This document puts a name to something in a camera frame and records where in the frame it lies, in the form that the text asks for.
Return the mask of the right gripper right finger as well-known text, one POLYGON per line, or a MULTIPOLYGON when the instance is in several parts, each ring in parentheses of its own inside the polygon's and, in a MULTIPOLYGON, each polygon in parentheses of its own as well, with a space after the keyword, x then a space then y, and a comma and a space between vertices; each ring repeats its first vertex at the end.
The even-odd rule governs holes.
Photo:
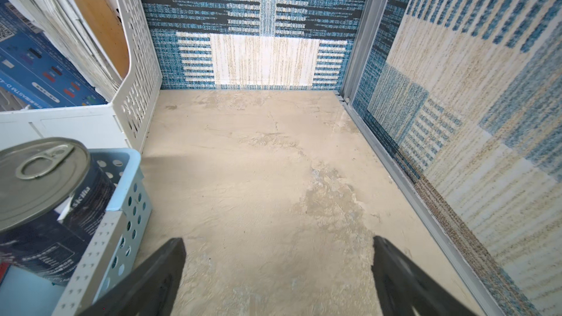
POLYGON ((373 237, 372 272, 384 315, 473 315, 391 241, 373 237))

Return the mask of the light blue plastic basket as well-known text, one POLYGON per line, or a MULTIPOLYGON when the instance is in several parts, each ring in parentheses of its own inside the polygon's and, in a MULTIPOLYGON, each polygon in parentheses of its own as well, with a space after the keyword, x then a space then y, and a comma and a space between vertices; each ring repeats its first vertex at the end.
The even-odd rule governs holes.
POLYGON ((67 286, 11 267, 1 284, 2 315, 78 315, 132 270, 152 213, 143 185, 141 154, 133 149, 93 149, 116 190, 67 286))

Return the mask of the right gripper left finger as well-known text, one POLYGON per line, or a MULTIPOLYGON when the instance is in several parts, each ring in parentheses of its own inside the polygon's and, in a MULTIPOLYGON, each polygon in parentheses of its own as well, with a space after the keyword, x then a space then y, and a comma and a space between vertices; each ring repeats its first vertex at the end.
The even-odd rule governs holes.
POLYGON ((82 315, 170 315, 187 253, 171 238, 82 315))

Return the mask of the grey round tin can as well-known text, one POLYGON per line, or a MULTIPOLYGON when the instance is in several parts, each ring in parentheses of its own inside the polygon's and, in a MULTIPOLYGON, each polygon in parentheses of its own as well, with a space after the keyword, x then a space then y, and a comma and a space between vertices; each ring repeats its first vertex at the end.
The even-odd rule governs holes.
POLYGON ((45 138, 1 151, 1 261, 67 285, 115 189, 77 140, 45 138))

